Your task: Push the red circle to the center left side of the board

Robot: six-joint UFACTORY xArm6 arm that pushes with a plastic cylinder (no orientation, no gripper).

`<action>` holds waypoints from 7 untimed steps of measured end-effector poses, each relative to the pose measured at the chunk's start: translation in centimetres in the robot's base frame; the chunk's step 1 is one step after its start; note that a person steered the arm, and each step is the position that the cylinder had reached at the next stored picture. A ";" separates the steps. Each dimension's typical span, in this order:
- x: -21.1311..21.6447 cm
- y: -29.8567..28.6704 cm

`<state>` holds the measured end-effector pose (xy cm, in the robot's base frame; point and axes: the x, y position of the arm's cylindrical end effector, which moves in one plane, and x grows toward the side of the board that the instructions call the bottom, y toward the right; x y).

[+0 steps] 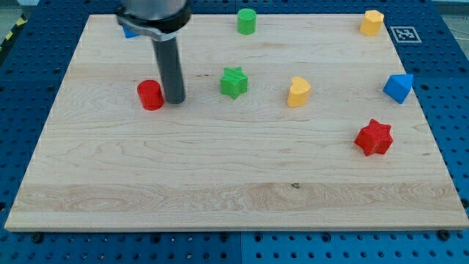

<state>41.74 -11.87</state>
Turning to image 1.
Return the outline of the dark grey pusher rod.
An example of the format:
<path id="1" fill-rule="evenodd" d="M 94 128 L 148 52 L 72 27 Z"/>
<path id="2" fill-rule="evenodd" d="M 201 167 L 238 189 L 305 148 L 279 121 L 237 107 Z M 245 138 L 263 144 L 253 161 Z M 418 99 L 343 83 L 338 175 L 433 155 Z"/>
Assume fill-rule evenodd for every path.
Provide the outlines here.
<path id="1" fill-rule="evenodd" d="M 176 35 L 173 34 L 167 40 L 153 40 L 152 44 L 165 101 L 170 104 L 183 103 L 186 94 Z"/>

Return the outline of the blue block behind arm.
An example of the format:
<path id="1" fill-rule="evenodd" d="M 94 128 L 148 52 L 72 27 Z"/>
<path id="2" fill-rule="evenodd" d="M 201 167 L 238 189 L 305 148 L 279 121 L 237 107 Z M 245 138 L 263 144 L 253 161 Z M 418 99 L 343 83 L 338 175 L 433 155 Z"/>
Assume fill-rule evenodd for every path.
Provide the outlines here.
<path id="1" fill-rule="evenodd" d="M 133 32 L 133 31 L 131 31 L 131 30 L 125 28 L 125 27 L 123 27 L 122 30 L 123 30 L 124 36 L 125 36 L 126 38 L 138 37 L 138 35 L 139 35 L 139 34 Z"/>

